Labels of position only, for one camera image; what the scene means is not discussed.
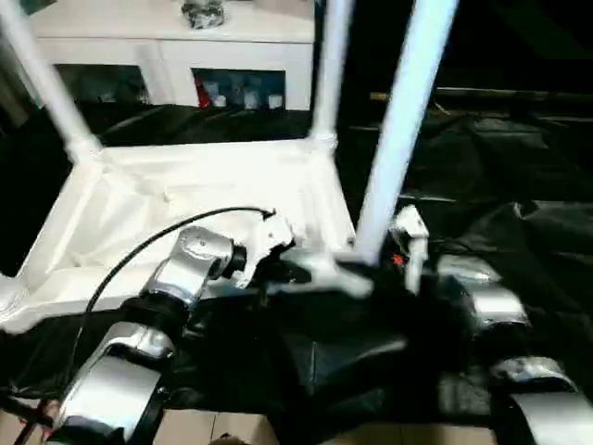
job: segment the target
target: black wire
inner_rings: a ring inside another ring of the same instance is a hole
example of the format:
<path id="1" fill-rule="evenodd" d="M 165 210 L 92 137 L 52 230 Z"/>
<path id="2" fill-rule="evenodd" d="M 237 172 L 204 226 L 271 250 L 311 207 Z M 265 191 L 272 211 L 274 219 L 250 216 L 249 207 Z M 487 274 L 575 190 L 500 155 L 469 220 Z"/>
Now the black wire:
<path id="1" fill-rule="evenodd" d="M 269 211 L 260 209 L 257 207 L 225 207 L 222 209 L 216 209 L 216 210 L 211 210 L 211 211 L 207 211 L 204 213 L 200 213 L 199 215 L 194 215 L 190 218 L 186 218 L 185 220 L 182 220 L 182 221 L 179 221 L 173 225 L 170 225 L 166 229 L 163 229 L 160 232 L 150 236 L 149 238 L 147 238 L 146 241 L 144 241 L 143 243 L 136 246 L 130 253 L 128 253 L 125 257 L 123 257 L 121 259 L 121 261 L 118 262 L 115 265 L 115 267 L 113 267 L 113 269 L 111 269 L 109 271 L 109 273 L 105 276 L 103 281 L 96 288 L 94 294 L 91 296 L 91 299 L 89 299 L 89 302 L 86 305 L 86 308 L 84 309 L 84 313 L 82 314 L 81 326 L 79 327 L 78 333 L 76 335 L 76 339 L 74 340 L 74 345 L 72 347 L 72 353 L 70 355 L 70 360 L 69 360 L 68 371 L 66 373 L 66 378 L 67 378 L 66 383 L 67 384 L 74 377 L 73 370 L 74 370 L 74 364 L 76 361 L 76 350 L 78 348 L 79 342 L 82 337 L 82 331 L 84 330 L 84 327 L 86 326 L 86 323 L 88 321 L 89 314 L 93 311 L 93 308 L 95 307 L 95 304 L 99 300 L 99 297 L 101 296 L 101 294 L 103 293 L 103 291 L 105 290 L 107 285 L 111 282 L 113 277 L 115 275 L 117 275 L 121 271 L 121 269 L 123 269 L 131 260 L 133 260 L 133 258 L 136 255 L 138 255 L 145 248 L 147 248 L 148 246 L 150 246 L 152 243 L 154 243 L 158 239 L 162 238 L 163 236 L 176 231 L 177 229 L 183 227 L 184 225 L 191 224 L 196 221 L 203 220 L 205 218 L 209 218 L 210 216 L 219 215 L 221 213 L 228 213 L 230 211 L 255 211 L 255 212 L 261 213 L 261 215 L 264 218 L 272 215 L 272 213 L 270 213 Z"/>
<path id="2" fill-rule="evenodd" d="M 49 400 L 40 400 L 35 411 L 38 414 L 43 415 L 48 404 Z M 19 436 L 13 442 L 13 445 L 25 445 L 27 441 L 29 441 L 29 438 L 31 437 L 31 434 L 33 433 L 36 426 L 37 424 L 35 424 L 35 422 L 28 419 L 25 426 L 20 430 Z"/>

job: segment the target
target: cabinet top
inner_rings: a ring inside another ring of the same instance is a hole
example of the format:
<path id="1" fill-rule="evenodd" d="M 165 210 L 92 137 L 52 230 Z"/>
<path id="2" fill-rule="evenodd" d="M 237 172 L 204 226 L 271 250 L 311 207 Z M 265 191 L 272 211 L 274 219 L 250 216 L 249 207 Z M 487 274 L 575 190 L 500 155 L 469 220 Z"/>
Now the cabinet top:
<path id="1" fill-rule="evenodd" d="M 192 30 L 179 0 L 58 0 L 31 16 L 37 37 L 205 40 L 311 44 L 313 19 L 226 1 L 225 22 Z"/>

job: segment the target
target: floor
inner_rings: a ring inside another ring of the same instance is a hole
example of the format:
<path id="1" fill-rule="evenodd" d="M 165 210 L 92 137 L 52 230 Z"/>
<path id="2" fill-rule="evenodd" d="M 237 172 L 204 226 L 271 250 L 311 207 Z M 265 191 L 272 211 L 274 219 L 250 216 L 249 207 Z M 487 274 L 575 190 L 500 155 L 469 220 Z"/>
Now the floor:
<path id="1" fill-rule="evenodd" d="M 13 415 L 0 414 L 0 445 L 11 445 L 22 423 Z M 167 412 L 158 431 L 156 445 L 208 445 L 224 434 L 251 445 L 277 445 L 270 425 L 255 414 Z M 42 443 L 41 428 L 27 442 Z M 494 445 L 490 431 L 459 426 L 400 426 L 376 423 L 360 426 L 322 445 Z"/>

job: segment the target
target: black plastic sheet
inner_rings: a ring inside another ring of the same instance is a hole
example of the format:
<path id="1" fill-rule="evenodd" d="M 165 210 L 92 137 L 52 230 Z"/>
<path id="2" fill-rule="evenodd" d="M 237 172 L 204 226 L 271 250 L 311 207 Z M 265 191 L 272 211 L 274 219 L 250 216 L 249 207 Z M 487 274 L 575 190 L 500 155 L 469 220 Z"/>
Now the black plastic sheet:
<path id="1" fill-rule="evenodd" d="M 82 111 L 108 146 L 270 140 L 302 137 L 309 128 L 308 114 L 296 112 L 107 105 Z M 418 206 L 432 239 L 458 239 L 491 262 L 589 397 L 592 134 L 584 123 L 430 118 L 399 202 Z M 339 136 L 336 164 L 356 221 L 378 133 L 343 129 Z M 31 175 L 60 184 L 69 169 L 45 115 L 2 144 L 0 155 L 0 177 L 13 181 Z M 6 159 L 27 171 L 15 171 Z M 41 226 L 58 189 L 27 190 L 32 212 L 10 213 L 2 233 Z M 2 261 L 16 263 L 18 255 L 17 248 L 5 251 Z M 303 434 L 312 434 L 306 425 L 313 418 L 326 428 L 366 418 L 487 424 L 487 391 L 472 367 L 451 360 L 454 337 L 437 308 L 406 298 L 395 283 L 385 289 L 365 301 L 324 294 L 204 302 L 164 376 L 170 407 L 266 413 L 277 426 Z M 92 317 L 79 362 L 117 317 Z M 2 390 L 55 397 L 78 322 L 60 317 L 5 336 Z"/>

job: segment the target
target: white pole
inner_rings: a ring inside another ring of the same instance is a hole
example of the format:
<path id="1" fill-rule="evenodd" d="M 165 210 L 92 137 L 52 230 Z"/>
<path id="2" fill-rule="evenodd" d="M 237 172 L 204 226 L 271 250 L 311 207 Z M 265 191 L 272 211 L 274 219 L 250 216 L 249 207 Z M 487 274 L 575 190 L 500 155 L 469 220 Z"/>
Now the white pole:
<path id="1" fill-rule="evenodd" d="M 385 241 L 458 2 L 414 2 L 354 247 L 369 264 Z"/>
<path id="2" fill-rule="evenodd" d="M 56 69 L 45 60 L 15 0 L 0 0 L 0 31 L 11 44 L 59 129 L 72 161 L 97 158 L 100 144 L 72 102 Z"/>
<path id="3" fill-rule="evenodd" d="M 328 0 L 325 11 L 321 65 L 311 136 L 328 141 L 334 149 L 335 123 L 346 63 L 348 30 L 354 0 Z"/>

